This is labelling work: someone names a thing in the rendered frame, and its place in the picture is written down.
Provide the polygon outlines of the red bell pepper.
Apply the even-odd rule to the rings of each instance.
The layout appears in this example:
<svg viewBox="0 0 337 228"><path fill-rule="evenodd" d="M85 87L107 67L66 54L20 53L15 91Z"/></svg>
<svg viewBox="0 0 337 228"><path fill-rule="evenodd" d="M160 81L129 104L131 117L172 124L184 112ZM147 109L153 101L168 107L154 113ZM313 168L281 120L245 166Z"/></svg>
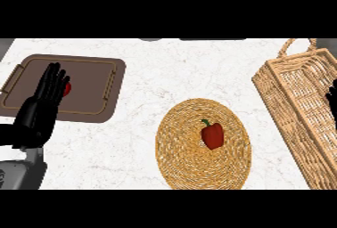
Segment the red bell pepper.
<svg viewBox="0 0 337 228"><path fill-rule="evenodd" d="M202 139L211 150L215 150L224 146L224 127L219 123L211 124L208 119L202 122L206 127L202 129Z"/></svg>

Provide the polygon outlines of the brown rectangular tray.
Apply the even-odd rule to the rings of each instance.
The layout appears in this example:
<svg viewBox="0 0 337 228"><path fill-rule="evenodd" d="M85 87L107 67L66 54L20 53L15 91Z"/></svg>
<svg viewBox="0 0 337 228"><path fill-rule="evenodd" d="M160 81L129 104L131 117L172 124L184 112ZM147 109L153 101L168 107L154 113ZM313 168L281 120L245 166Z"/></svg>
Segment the brown rectangular tray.
<svg viewBox="0 0 337 228"><path fill-rule="evenodd" d="M58 120L104 123L114 108L126 73L120 59L33 54L17 65L0 88L0 116L15 117L27 98L33 96L51 63L61 63L70 76L70 92L58 108Z"/></svg>

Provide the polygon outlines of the tan wicker basket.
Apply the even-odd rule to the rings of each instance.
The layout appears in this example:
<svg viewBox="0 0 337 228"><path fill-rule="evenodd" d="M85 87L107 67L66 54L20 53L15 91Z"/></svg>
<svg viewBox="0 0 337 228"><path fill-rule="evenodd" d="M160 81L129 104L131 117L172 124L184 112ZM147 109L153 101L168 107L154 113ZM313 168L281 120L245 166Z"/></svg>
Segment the tan wicker basket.
<svg viewBox="0 0 337 228"><path fill-rule="evenodd" d="M337 59L315 39L304 53L290 55L293 42L286 41L252 81L308 186L337 190L337 127L326 97L337 80Z"/></svg>

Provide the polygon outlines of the round woven straw placemat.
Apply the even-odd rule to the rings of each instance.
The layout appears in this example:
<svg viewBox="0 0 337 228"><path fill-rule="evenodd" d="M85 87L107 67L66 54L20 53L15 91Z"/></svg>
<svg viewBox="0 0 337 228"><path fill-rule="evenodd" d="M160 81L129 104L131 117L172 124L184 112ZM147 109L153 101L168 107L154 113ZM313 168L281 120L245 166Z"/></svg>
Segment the round woven straw placemat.
<svg viewBox="0 0 337 228"><path fill-rule="evenodd" d="M211 149L202 132L224 128L224 146ZM163 178L180 190L240 189L252 166L248 130L234 112L215 100L190 99L169 110L156 135Z"/></svg>

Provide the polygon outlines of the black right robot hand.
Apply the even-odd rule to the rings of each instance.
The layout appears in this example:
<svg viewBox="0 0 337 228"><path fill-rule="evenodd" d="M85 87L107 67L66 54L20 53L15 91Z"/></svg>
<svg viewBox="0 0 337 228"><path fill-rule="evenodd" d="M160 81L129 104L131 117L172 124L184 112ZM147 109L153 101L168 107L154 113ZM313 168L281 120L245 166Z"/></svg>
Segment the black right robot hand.
<svg viewBox="0 0 337 228"><path fill-rule="evenodd" d="M330 107L332 107L332 115L335 118L335 124L337 129L337 88L335 86L330 87L330 92L326 94Z"/></svg>

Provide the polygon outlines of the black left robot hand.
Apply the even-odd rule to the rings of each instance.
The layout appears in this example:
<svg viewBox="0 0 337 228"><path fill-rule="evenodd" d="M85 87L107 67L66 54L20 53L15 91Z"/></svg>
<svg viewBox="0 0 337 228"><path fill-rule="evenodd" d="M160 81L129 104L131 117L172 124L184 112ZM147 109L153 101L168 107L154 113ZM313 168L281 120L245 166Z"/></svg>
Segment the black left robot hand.
<svg viewBox="0 0 337 228"><path fill-rule="evenodd" d="M70 76L60 63L51 63L44 72L35 95L21 105L15 122L0 124L0 146L14 149L44 147L52 137L58 106Z"/></svg>

